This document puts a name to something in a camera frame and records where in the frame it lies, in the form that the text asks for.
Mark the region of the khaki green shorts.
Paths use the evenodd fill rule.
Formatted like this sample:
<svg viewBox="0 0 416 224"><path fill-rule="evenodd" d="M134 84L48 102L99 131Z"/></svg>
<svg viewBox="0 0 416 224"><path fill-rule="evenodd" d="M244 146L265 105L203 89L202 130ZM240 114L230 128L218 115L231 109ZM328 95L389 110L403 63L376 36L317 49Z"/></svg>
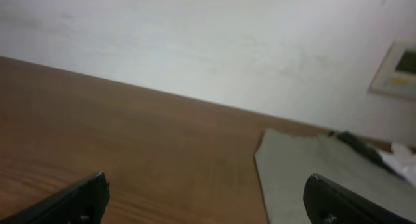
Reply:
<svg viewBox="0 0 416 224"><path fill-rule="evenodd" d="M309 223L303 192L314 173L415 221L415 187L335 138L304 138L267 129L255 163L270 223Z"/></svg>

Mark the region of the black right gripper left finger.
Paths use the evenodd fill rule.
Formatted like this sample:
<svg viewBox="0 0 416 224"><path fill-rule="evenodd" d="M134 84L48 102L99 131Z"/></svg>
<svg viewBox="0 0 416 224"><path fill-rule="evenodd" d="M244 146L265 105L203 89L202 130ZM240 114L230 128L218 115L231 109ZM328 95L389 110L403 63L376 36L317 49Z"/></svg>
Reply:
<svg viewBox="0 0 416 224"><path fill-rule="evenodd" d="M100 224L109 199L109 184L104 172L100 171L2 219L1 223Z"/></svg>

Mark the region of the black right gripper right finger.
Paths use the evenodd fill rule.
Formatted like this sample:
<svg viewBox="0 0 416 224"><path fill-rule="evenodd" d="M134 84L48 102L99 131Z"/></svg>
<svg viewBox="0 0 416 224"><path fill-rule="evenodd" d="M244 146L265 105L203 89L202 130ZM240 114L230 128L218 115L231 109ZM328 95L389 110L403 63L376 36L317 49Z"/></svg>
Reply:
<svg viewBox="0 0 416 224"><path fill-rule="evenodd" d="M415 224L319 174L307 179L303 203L312 224Z"/></svg>

